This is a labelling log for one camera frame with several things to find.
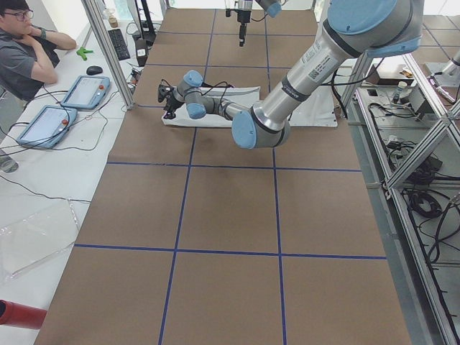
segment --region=label sticker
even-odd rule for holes
[[[302,56],[304,67],[308,70],[308,77],[317,82],[335,68],[337,59],[329,54],[321,54],[321,44],[315,41],[310,49]]]

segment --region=man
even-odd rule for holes
[[[26,0],[0,0],[0,85],[25,101],[58,81],[54,49],[76,48],[66,34],[32,26],[33,16]]]

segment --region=glasses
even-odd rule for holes
[[[24,20],[26,20],[26,18],[32,19],[34,17],[34,12],[31,9],[28,11],[17,12],[17,13],[5,12],[5,14],[9,14],[10,16],[16,16],[16,19],[19,20],[20,22],[23,22]]]

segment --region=tablet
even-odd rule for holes
[[[94,109],[104,99],[109,86],[108,77],[80,75],[60,105],[65,108]]]
[[[17,138],[26,147],[51,148],[68,132],[77,118],[77,109],[45,106]]]

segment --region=small box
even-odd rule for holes
[[[367,82],[375,85],[397,85],[400,81],[404,81],[408,86],[411,86],[414,78],[405,65],[381,64],[377,70],[377,65],[373,65],[369,72]]]

